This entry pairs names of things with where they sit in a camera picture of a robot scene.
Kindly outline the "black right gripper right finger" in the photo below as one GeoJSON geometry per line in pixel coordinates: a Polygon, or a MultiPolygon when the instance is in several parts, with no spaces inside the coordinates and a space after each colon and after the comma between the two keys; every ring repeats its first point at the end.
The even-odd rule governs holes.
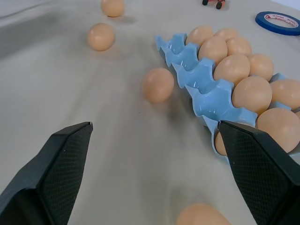
{"type": "Polygon", "coordinates": [[[300,225],[300,165],[261,130],[226,120],[218,129],[257,225],[300,225]]]}

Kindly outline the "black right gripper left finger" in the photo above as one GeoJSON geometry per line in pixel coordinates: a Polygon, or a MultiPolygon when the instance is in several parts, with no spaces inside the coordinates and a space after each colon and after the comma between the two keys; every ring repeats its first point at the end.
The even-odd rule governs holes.
{"type": "Polygon", "coordinates": [[[68,225],[92,131],[83,122],[49,137],[0,194],[0,225],[68,225]]]}

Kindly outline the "light blue egg tray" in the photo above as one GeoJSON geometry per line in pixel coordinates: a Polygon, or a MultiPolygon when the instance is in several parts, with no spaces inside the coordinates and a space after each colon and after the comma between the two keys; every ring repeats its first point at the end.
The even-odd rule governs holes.
{"type": "Polygon", "coordinates": [[[246,108],[233,106],[233,82],[215,80],[215,62],[207,58],[198,59],[199,45],[186,44],[186,39],[186,33],[174,34],[168,41],[160,35],[155,36],[161,58],[175,75],[178,86],[190,96],[196,117],[209,129],[214,152],[227,161],[228,157],[216,148],[218,122],[228,120],[255,127],[259,116],[246,108]]]}

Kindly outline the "beige egg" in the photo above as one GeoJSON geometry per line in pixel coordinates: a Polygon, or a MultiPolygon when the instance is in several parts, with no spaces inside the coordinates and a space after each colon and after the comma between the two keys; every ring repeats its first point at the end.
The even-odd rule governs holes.
{"type": "Polygon", "coordinates": [[[216,151],[222,155],[222,156],[227,156],[226,150],[225,150],[225,145],[223,142],[223,138],[221,136],[221,133],[218,131],[218,133],[216,134],[215,140],[214,140],[214,144],[215,144],[215,149],[216,151]]]}
{"type": "Polygon", "coordinates": [[[119,17],[124,14],[124,0],[101,0],[102,12],[108,17],[119,17]]]}
{"type": "Polygon", "coordinates": [[[280,102],[292,110],[300,107],[300,81],[283,79],[272,82],[270,86],[272,102],[280,102]]]}
{"type": "Polygon", "coordinates": [[[222,37],[212,36],[201,45],[198,59],[207,58],[213,60],[218,65],[227,57],[228,49],[226,41],[222,37]]]}
{"type": "Polygon", "coordinates": [[[150,70],[142,83],[143,93],[151,103],[162,103],[173,93],[174,77],[172,73],[162,67],[150,70]]]}
{"type": "Polygon", "coordinates": [[[232,225],[218,210],[197,203],[187,206],[179,214],[176,225],[232,225]]]}
{"type": "Polygon", "coordinates": [[[228,27],[228,28],[222,28],[218,30],[214,36],[220,37],[225,40],[225,42],[228,42],[229,39],[237,37],[239,34],[236,29],[228,27]]]}
{"type": "Polygon", "coordinates": [[[213,30],[210,26],[200,25],[188,34],[185,44],[193,43],[201,46],[208,38],[212,37],[213,34],[213,30]]]}
{"type": "Polygon", "coordinates": [[[224,58],[215,68],[214,80],[224,79],[236,86],[240,81],[249,76],[250,62],[243,54],[233,54],[224,58]]]}
{"type": "Polygon", "coordinates": [[[300,118],[284,108],[263,112],[256,121],[256,128],[268,133],[287,153],[300,142],[300,118]]]}
{"type": "Polygon", "coordinates": [[[96,51],[109,49],[115,39],[115,32],[112,26],[105,23],[93,25],[87,35],[89,46],[96,51]]]}
{"type": "Polygon", "coordinates": [[[259,76],[267,81],[273,76],[274,65],[270,57],[263,53],[255,53],[248,57],[250,63],[250,76],[259,76]]]}
{"type": "Polygon", "coordinates": [[[243,54],[247,57],[252,54],[252,48],[250,43],[244,37],[232,37],[228,39],[227,44],[227,55],[243,54]]]}
{"type": "Polygon", "coordinates": [[[250,76],[240,81],[232,94],[233,106],[244,107],[258,115],[267,110],[272,100],[272,89],[267,80],[250,76]]]}

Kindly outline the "blue tape roll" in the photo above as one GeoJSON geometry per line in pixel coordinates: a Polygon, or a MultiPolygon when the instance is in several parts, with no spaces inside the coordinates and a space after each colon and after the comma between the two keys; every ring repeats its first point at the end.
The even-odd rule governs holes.
{"type": "Polygon", "coordinates": [[[300,20],[287,14],[263,11],[256,15],[255,22],[262,28],[277,34],[300,36],[300,20]]]}

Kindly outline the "orange and black toy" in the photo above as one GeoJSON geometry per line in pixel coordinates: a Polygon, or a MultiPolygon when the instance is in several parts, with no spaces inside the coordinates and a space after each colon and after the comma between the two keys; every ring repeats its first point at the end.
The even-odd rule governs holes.
{"type": "Polygon", "coordinates": [[[204,6],[210,5],[215,6],[216,9],[220,10],[225,6],[226,0],[202,0],[204,6]]]}

